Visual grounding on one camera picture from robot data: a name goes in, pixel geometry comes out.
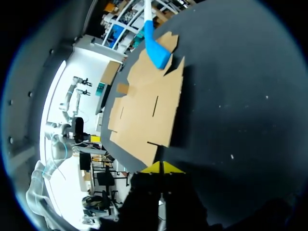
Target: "flattened cardboard box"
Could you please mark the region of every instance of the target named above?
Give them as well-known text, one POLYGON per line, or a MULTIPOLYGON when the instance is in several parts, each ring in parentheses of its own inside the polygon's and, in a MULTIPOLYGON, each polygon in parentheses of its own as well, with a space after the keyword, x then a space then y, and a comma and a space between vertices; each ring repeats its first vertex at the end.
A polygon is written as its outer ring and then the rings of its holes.
MULTIPOLYGON (((157 41, 173 52, 178 36, 167 32, 157 41)), ((184 69, 183 58, 177 69, 165 75, 172 58, 159 70, 143 50, 128 74, 129 86, 117 86, 126 95, 115 98, 109 117, 110 140, 147 166, 153 163, 158 145, 170 145, 184 69)))

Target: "bright light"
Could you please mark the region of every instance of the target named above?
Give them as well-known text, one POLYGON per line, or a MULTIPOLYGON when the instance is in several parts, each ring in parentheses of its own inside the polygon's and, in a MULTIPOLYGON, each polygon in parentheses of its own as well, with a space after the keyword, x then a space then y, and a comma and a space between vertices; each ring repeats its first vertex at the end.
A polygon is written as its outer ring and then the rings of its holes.
POLYGON ((53 81, 51 83, 51 86, 49 88, 46 101, 44 104, 43 114, 42 114, 42 120, 40 122, 40 131, 39 131, 39 155, 41 162, 45 165, 46 164, 46 150, 45 150, 45 125, 47 122, 47 117, 51 105, 51 101, 54 95, 54 91, 56 90, 56 87, 58 85, 58 82, 60 80, 60 77, 66 67, 66 62, 63 60, 61 63, 55 77, 53 78, 53 81))
MULTIPOLYGON (((64 71, 66 67, 66 62, 63 60, 63 62, 61 63, 52 83, 51 86, 49 88, 47 97, 46 97, 46 101, 44 104, 44 109, 43 109, 43 114, 42 114, 42 120, 40 122, 40 131, 39 131, 39 155, 40 155, 40 160, 41 162, 46 165, 46 138, 45 138, 45 125, 47 122, 47 117, 49 114, 49 109, 50 109, 50 105, 51 105, 51 101, 53 99, 53 95, 54 95, 54 91, 56 90, 56 87, 59 83, 60 77, 64 71)), ((55 201, 55 198, 53 196, 52 190, 51 190, 51 185, 50 182, 48 182, 47 180, 45 180, 45 185, 46 185, 46 189, 47 192, 49 194, 50 200, 52 202, 52 205, 55 209, 55 211, 57 212, 57 214, 61 214, 59 208, 56 206, 57 203, 55 201)))

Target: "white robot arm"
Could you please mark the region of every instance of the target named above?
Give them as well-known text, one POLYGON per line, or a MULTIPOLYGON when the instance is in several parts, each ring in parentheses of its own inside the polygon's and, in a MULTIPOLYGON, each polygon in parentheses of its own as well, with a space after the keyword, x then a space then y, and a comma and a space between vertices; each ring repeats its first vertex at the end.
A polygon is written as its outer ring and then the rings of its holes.
POLYGON ((73 95, 73 92, 75 90, 75 88, 77 87, 78 84, 83 84, 83 85, 87 85, 87 86, 90 86, 92 87, 92 84, 88 82, 88 79, 85 79, 83 80, 82 78, 79 78, 79 77, 76 77, 74 76, 73 77, 73 81, 72 81, 72 84, 71 86, 69 87, 67 93, 66 93, 66 96, 65 96, 65 101, 64 103, 61 103, 60 106, 59 106, 59 109, 62 111, 62 114, 66 120, 67 123, 71 123, 72 122, 72 119, 78 115, 78 110, 79 110, 79 102, 80 102, 80 97, 81 95, 90 95, 90 93, 87 91, 87 90, 80 90, 80 89, 77 89, 77 102, 76 102, 76 108, 75 108, 75 111, 73 112, 73 116, 70 117, 68 115, 68 110, 69 110, 69 103, 71 101, 71 98, 72 98, 72 95, 73 95))

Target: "yellow marker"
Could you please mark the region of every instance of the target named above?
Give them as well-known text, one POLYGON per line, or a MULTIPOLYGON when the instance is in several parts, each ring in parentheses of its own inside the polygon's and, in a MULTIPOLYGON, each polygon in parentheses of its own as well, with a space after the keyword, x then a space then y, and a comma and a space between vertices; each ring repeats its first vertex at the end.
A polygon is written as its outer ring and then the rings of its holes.
POLYGON ((179 170, 177 167, 169 164, 168 162, 164 161, 164 174, 167 173, 185 173, 182 170, 179 170))
POLYGON ((142 173, 159 173, 159 161, 141 171, 142 173))
POLYGON ((92 143, 100 143, 101 138, 99 136, 91 136, 90 142, 92 143))
MULTIPOLYGON (((159 168, 160 168, 159 161, 157 161, 154 164, 152 164, 151 166, 142 170, 141 172, 142 173, 159 173, 159 168)), ((179 170, 177 167, 174 167, 173 165, 169 164, 166 161, 163 162, 163 171, 164 171, 164 174, 185 173, 182 170, 179 170)))

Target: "black tabletop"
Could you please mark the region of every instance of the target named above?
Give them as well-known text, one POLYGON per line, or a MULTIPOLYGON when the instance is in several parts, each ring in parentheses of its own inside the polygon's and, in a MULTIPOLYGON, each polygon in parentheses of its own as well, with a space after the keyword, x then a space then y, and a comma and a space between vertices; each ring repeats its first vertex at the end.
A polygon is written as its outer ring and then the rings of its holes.
MULTIPOLYGON (((155 31, 179 35, 182 93, 169 148, 156 159, 190 172, 209 222, 225 225, 300 189, 308 173, 308 74, 281 22, 252 0, 208 0, 155 31)), ((144 164, 109 141, 110 110, 142 43, 114 80, 102 143, 130 171, 144 164)))

